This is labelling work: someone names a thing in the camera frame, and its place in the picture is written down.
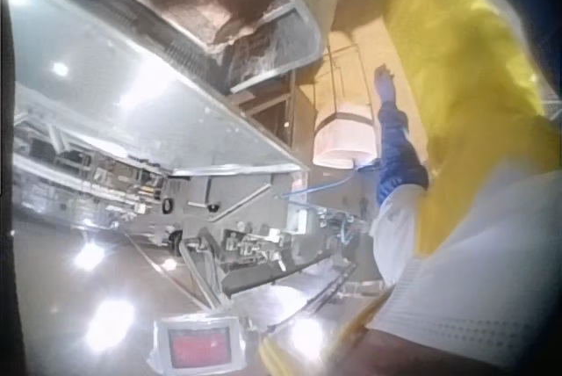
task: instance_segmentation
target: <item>person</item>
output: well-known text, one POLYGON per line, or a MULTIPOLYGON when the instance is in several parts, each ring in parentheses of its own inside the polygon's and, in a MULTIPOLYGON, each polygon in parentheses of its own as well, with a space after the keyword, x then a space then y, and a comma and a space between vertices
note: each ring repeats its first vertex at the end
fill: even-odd
POLYGON ((393 291, 332 374, 513 371, 555 311, 562 286, 562 171, 542 173, 525 158, 506 158, 436 251, 417 254, 429 175, 407 139, 407 117, 385 66, 374 85, 382 153, 371 235, 393 291))

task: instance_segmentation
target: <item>ceiling light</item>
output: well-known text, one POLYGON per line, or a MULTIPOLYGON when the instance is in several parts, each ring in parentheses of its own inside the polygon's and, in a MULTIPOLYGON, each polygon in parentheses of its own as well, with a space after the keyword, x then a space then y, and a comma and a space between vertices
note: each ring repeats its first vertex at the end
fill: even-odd
POLYGON ((86 343, 95 352, 116 346, 133 324, 134 309, 123 300, 107 300, 98 308, 88 327, 86 343))
POLYGON ((97 246, 94 242, 88 242, 74 258, 74 264, 80 269, 91 271, 104 260, 104 249, 97 246))

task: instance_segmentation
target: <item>stainless steel panel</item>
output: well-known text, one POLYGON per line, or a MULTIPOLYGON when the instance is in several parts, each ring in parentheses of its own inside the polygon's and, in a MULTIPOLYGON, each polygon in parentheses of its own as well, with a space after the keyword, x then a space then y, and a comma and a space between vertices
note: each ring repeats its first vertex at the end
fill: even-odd
MULTIPOLYGON (((124 235, 100 234, 105 257, 95 269, 76 266, 84 246, 77 231, 16 220, 14 234, 19 310, 29 374, 49 376, 152 376, 147 364, 154 321, 200 309, 155 271, 124 235), (97 351, 88 334, 101 304, 121 301, 132 309, 131 326, 112 348, 97 351)), ((157 264, 166 250, 150 252, 157 264)), ((169 275, 189 287, 189 273, 178 265, 169 275)))
POLYGON ((305 168, 209 84, 156 55, 141 29, 110 23, 90 1, 11 0, 11 11, 18 111, 176 175, 305 168))

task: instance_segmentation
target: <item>machine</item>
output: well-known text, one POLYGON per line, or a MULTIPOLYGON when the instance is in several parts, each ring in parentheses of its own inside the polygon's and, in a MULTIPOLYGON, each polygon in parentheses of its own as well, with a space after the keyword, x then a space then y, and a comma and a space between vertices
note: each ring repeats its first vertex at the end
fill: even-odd
POLYGON ((32 371, 253 369, 264 336, 379 292, 345 288, 369 249, 361 185, 291 195, 340 177, 311 169, 295 85, 335 0, 270 0, 252 21, 223 1, 10 0, 32 371))

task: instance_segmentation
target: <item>metal pipe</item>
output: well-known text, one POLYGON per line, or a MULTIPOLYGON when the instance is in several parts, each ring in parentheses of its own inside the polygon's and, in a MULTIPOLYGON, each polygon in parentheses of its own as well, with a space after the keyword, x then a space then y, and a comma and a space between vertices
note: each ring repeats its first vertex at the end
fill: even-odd
POLYGON ((141 249, 141 246, 139 246, 139 244, 137 244, 137 242, 133 240, 133 238, 128 233, 124 233, 124 234, 125 237, 129 239, 129 242, 131 242, 131 244, 137 249, 140 255, 145 258, 145 260, 155 269, 155 271, 157 271, 160 275, 165 277, 180 293, 185 295, 190 301, 195 303, 197 306, 201 307, 203 310, 209 311, 209 307, 206 304, 204 304, 197 297, 195 297, 195 295, 187 291, 184 287, 180 286, 170 275, 168 275, 168 273, 166 273, 164 269, 162 269, 160 265, 158 265, 154 260, 152 260, 145 253, 145 251, 141 249))
POLYGON ((187 250, 184 242, 179 243, 179 253, 182 255, 182 259, 184 260, 185 264, 187 265, 187 269, 190 270, 191 274, 195 278, 195 281, 199 285, 201 292, 205 296, 206 300, 209 302, 211 309, 216 309, 222 306, 222 302, 219 299, 219 296, 216 294, 215 291, 209 286, 205 278, 201 275, 195 262, 193 262, 193 258, 191 257, 190 252, 187 250))
POLYGON ((49 138, 51 139, 51 143, 53 144, 54 151, 60 155, 62 152, 65 151, 64 141, 62 140, 61 131, 51 126, 50 124, 47 125, 47 130, 49 132, 49 138))

